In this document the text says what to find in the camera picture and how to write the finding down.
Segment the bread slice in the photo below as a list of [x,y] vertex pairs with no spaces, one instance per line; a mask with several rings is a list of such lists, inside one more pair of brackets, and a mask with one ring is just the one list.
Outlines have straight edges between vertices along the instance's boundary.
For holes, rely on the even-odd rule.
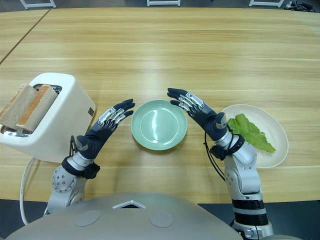
[[29,103],[37,94],[29,84],[22,84],[5,108],[0,112],[0,124],[18,130],[16,123],[28,108]]
[[57,96],[58,94],[50,85],[42,85],[16,125],[29,132],[33,132]]

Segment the robotic arm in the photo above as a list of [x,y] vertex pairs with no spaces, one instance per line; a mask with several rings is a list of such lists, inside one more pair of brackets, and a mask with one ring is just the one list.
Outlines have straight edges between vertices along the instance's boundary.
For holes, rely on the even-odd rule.
[[96,177],[100,167],[94,160],[119,123],[134,111],[133,99],[109,108],[84,136],[71,137],[70,153],[52,175],[52,193],[45,215],[77,204],[85,199],[85,184]]
[[241,135],[235,135],[223,112],[216,114],[196,95],[168,88],[167,95],[195,120],[215,142],[210,152],[224,160],[224,177],[232,199],[234,228],[243,239],[262,239],[274,234],[263,203],[260,177],[256,169],[256,149]]

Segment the gray floor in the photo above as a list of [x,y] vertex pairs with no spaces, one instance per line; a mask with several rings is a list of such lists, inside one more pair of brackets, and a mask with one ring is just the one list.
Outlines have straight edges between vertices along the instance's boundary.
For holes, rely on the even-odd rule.
[[[47,0],[25,0],[28,4],[47,3]],[[102,8],[102,7],[146,7],[147,0],[54,0],[57,8]],[[313,5],[317,13],[320,12],[320,1],[299,0],[299,3]],[[181,0],[181,7],[194,8],[248,8],[249,0]],[[252,8],[280,9],[273,6],[253,6]],[[0,0],[0,12],[25,11],[19,0]]]
[[[217,216],[227,224],[233,218],[231,204],[200,204],[208,212]],[[320,240],[319,216],[320,201],[266,203],[269,220],[273,224],[275,234],[289,235],[303,240]],[[25,215],[29,222],[42,217],[45,202],[26,201]],[[20,217],[19,202],[0,199],[0,237],[6,238],[23,227]]]

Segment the ceramic plate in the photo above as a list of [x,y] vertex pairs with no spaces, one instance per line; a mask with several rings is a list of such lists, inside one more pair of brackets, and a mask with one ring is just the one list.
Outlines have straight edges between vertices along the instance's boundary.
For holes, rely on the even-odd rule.
[[235,118],[238,114],[244,114],[251,123],[260,129],[260,132],[265,133],[267,141],[276,149],[273,153],[256,149],[257,168],[273,168],[286,159],[289,150],[287,135],[280,123],[269,113],[246,104],[231,105],[222,112],[225,113],[227,120]]
[[184,111],[166,100],[154,100],[141,105],[131,120],[133,137],[151,150],[173,148],[184,138],[187,128]]

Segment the green plate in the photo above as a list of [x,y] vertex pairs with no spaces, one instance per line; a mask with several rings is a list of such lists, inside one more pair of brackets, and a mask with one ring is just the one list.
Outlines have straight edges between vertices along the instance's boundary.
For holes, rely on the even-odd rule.
[[131,120],[133,137],[151,150],[173,148],[184,138],[187,128],[184,111],[165,100],[149,101],[141,105]]

